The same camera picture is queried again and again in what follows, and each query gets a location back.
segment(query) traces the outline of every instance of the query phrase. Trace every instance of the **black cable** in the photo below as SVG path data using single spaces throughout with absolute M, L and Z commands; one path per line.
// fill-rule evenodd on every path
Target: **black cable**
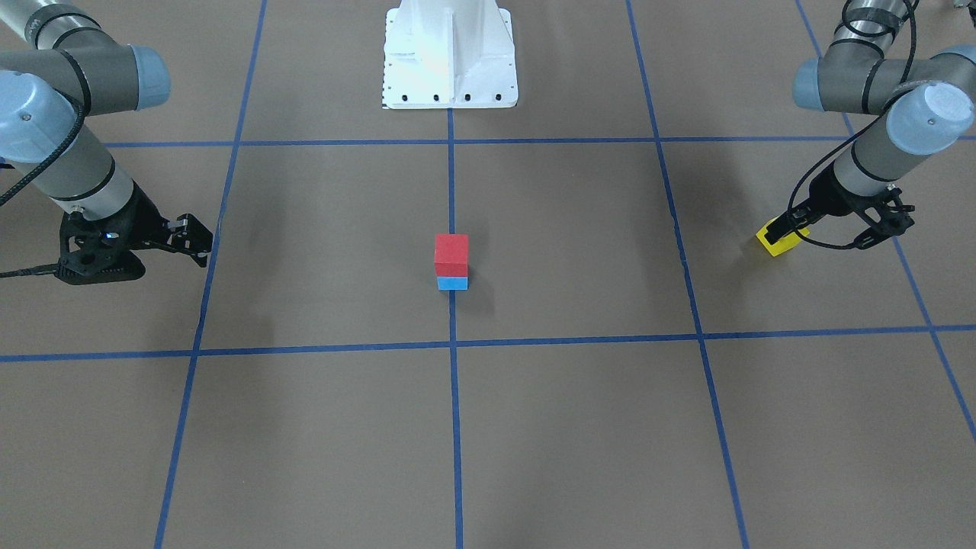
M 71 146 L 71 144 L 74 142 L 74 139 L 78 137 L 78 133 L 81 132 L 82 126 L 85 125 L 85 116 L 88 115 L 87 109 L 84 108 L 84 106 L 82 106 L 80 103 L 78 103 L 74 98 L 72 98 L 68 94 L 62 94 L 62 95 L 71 104 L 71 108 L 74 109 L 74 116 L 75 116 L 74 125 L 71 126 L 71 130 L 67 133 L 67 136 L 64 137 L 64 140 L 61 141 L 61 144 L 58 145 L 54 150 L 52 150 L 51 154 L 48 154 L 47 158 L 45 158 L 40 164 L 35 166 L 33 170 L 30 170 L 30 173 L 23 176 L 23 178 L 21 178 L 20 181 L 14 184 L 13 187 L 10 187 L 9 189 L 7 189 L 6 192 L 0 195 L 0 206 L 3 206 L 7 202 L 9 202 L 10 199 L 13 198 L 15 195 L 17 195 L 18 192 L 20 192 L 21 190 L 23 190 L 23 188 L 30 185 L 30 182 L 34 181 L 35 179 L 37 179 L 38 176 L 44 173 L 44 170 L 51 167 L 51 164 L 54 164 L 58 160 L 58 158 L 61 158 L 61 155 L 64 154 L 67 148 Z
M 854 0 L 846 0 L 846 2 L 844 3 L 843 12 L 842 12 L 842 14 L 840 16 L 840 19 L 843 22 L 844 26 L 848 30 L 850 30 L 851 32 L 853 32 L 855 34 L 858 34 L 858 35 L 861 35 L 861 36 L 864 36 L 864 37 L 871 37 L 871 34 L 870 33 L 862 32 L 862 31 L 854 28 L 850 24 L 850 20 L 847 18 L 847 8 L 850 7 L 850 5 L 851 5 L 851 3 L 853 1 Z M 902 73 L 902 78 L 901 78 L 901 81 L 899 82 L 899 85 L 904 84 L 905 82 L 908 81 L 908 79 L 909 79 L 909 72 L 912 70 L 912 64 L 915 62 L 915 50 L 917 48 L 917 42 L 918 42 L 918 40 L 917 40 L 917 38 L 918 38 L 918 36 L 917 36 L 917 29 L 916 29 L 917 21 L 915 20 L 915 9 L 918 7 L 918 3 L 921 2 L 921 0 L 915 0 L 915 3 L 914 4 L 912 4 L 911 0 L 902 0 L 902 2 L 905 4 L 905 7 L 908 8 L 908 12 L 905 14 L 905 17 L 902 19 L 902 21 L 908 21 L 909 22 L 909 28 L 910 28 L 910 31 L 911 31 L 912 44 L 911 44 L 911 47 L 909 49 L 909 58 L 908 58 L 908 60 L 905 63 L 905 72 Z M 887 31 L 886 32 L 882 32 L 882 33 L 878 34 L 877 36 L 881 36 L 881 35 L 884 35 L 884 34 L 887 34 Z M 809 242 L 809 243 L 814 244 L 816 246 L 820 246 L 822 248 L 829 248 L 831 250 L 852 250 L 855 247 L 857 247 L 857 245 L 856 245 L 855 242 L 851 242 L 849 244 L 844 244 L 844 245 L 831 244 L 831 243 L 828 243 L 828 242 L 821 242 L 820 240 L 814 240 L 813 238 L 810 238 L 810 237 L 804 235 L 802 232 L 799 231 L 799 227 L 796 225 L 796 219 L 794 219 L 793 216 L 790 215 L 790 212 L 793 211 L 793 205 L 796 202 L 796 195 L 799 194 L 799 190 L 803 187 L 803 184 L 806 182 L 806 180 L 810 179 L 810 176 L 813 175 L 813 173 L 815 171 L 817 171 L 817 168 L 819 168 L 820 166 L 824 165 L 828 160 L 830 160 L 832 157 L 834 157 L 835 154 L 837 154 L 838 152 L 841 152 L 842 150 L 844 150 L 847 146 L 849 146 L 852 143 L 854 143 L 855 141 L 857 141 L 857 138 L 863 136 L 868 130 L 870 130 L 872 127 L 874 127 L 874 125 L 881 118 L 884 117 L 884 114 L 891 108 L 891 106 L 893 106 L 895 104 L 895 102 L 897 102 L 899 99 L 901 99 L 902 96 L 904 96 L 905 94 L 907 94 L 909 91 L 911 91 L 911 90 L 904 91 L 904 92 L 896 95 L 895 97 L 891 98 L 890 100 L 888 100 L 888 103 L 881 110 L 881 115 L 878 118 L 876 118 L 874 121 L 872 121 L 871 124 L 868 124 L 867 126 L 865 126 L 858 133 L 856 133 L 856 134 L 852 135 L 851 137 L 847 138 L 847 140 L 845 140 L 843 143 L 841 143 L 840 145 L 838 145 L 834 150 L 832 150 L 832 151 L 828 152 L 827 154 L 825 154 L 823 158 L 821 158 L 820 160 L 818 160 L 817 163 L 814 164 L 813 167 L 811 167 L 809 170 L 807 170 L 807 172 L 805 174 L 803 174 L 803 177 L 801 177 L 799 179 L 799 181 L 796 182 L 796 186 L 793 187 L 793 192 L 790 194 L 790 201 L 787 203 L 787 220 L 790 222 L 790 227 L 791 227 L 791 229 L 793 229 L 793 234 L 799 236 L 799 238 L 801 240 L 803 240 L 804 242 Z
M 57 271 L 58 271 L 58 264 L 54 263 L 51 265 L 38 265 L 37 267 L 31 267 L 29 269 L 20 269 L 17 271 L 0 273 L 0 278 L 13 278 L 14 276 L 53 275 Z
M 803 187 L 803 183 L 805 183 L 806 180 L 810 179 L 810 176 L 813 175 L 813 172 L 817 171 L 817 168 L 819 168 L 820 166 L 824 165 L 824 163 L 826 163 L 828 160 L 830 160 L 835 154 L 837 154 L 838 152 L 841 152 L 848 145 L 850 145 L 850 144 L 854 143 L 855 141 L 857 141 L 857 138 L 863 136 L 865 134 L 865 132 L 867 132 L 868 130 L 870 130 L 872 128 L 872 126 L 874 126 L 877 123 L 877 121 L 880 120 L 880 119 L 881 119 L 881 116 L 879 116 L 878 118 L 876 118 L 871 124 L 868 124 L 867 126 L 865 126 L 864 129 L 862 129 L 860 132 L 858 132 L 858 133 L 852 135 L 851 137 L 847 138 L 846 141 L 844 141 L 843 143 L 841 143 L 840 145 L 838 145 L 836 148 L 834 148 L 834 150 L 832 150 L 832 151 L 828 152 L 827 154 L 825 154 L 823 158 L 821 158 L 820 160 L 818 160 L 817 163 L 814 164 L 813 167 L 811 167 L 809 170 L 807 170 L 806 173 L 803 174 L 803 177 L 801 177 L 799 179 L 799 181 L 796 182 L 796 187 L 793 187 L 793 192 L 790 193 L 790 201 L 787 203 L 787 220 L 790 222 L 790 228 L 793 230 L 793 234 L 796 234 L 797 236 L 799 236 L 800 239 L 803 240 L 804 242 L 809 242 L 809 243 L 814 244 L 816 246 L 820 246 L 822 248 L 829 248 L 831 250 L 851 250 L 851 249 L 854 249 L 854 247 L 855 247 L 854 242 L 851 242 L 850 244 L 844 244 L 844 245 L 830 244 L 829 242 L 821 242 L 820 240 L 814 240 L 813 238 L 810 238 L 810 237 L 804 235 L 802 232 L 799 231 L 799 227 L 796 225 L 796 219 L 794 219 L 793 216 L 790 215 L 790 212 L 793 211 L 793 204 L 796 202 L 796 195 L 799 194 L 799 190 Z

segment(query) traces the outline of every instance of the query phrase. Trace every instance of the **stacked cubes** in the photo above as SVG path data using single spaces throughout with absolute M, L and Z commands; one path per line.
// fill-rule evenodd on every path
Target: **stacked cubes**
M 468 235 L 438 234 L 433 246 L 437 289 L 468 289 Z

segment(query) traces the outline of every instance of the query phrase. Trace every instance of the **yellow block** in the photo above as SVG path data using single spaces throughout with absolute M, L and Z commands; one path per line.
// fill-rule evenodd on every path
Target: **yellow block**
M 779 240 L 777 240 L 773 244 L 770 244 L 769 242 L 767 242 L 766 241 L 766 228 L 769 227 L 769 224 L 770 223 L 773 223 L 774 221 L 776 221 L 776 219 L 777 218 L 774 217 L 773 219 L 769 220 L 769 223 L 767 223 L 766 225 L 763 225 L 762 226 L 762 229 L 760 229 L 759 232 L 757 232 L 755 234 L 755 237 L 758 238 L 760 242 L 762 242 L 762 247 L 766 248 L 766 251 L 769 252 L 769 255 L 771 255 L 773 257 L 776 257 L 776 256 L 782 254 L 783 252 L 788 252 L 788 251 L 796 248 L 796 245 L 803 241 L 802 239 L 800 239 L 799 236 L 796 235 L 795 232 L 790 231 L 790 232 L 787 233 L 786 236 L 780 238 Z M 806 228 L 806 227 L 804 227 L 803 229 L 800 229 L 799 231 L 804 236 L 809 236 L 810 235 L 810 230 L 808 228 Z

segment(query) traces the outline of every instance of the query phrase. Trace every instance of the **red cube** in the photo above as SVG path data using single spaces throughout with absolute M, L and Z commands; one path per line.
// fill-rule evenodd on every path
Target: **red cube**
M 433 246 L 437 276 L 468 276 L 468 235 L 438 234 Z

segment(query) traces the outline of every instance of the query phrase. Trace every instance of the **white metal pedestal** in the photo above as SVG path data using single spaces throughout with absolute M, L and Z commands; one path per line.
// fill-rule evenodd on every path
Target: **white metal pedestal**
M 495 0 L 403 0 L 386 14 L 384 108 L 518 103 L 511 14 Z

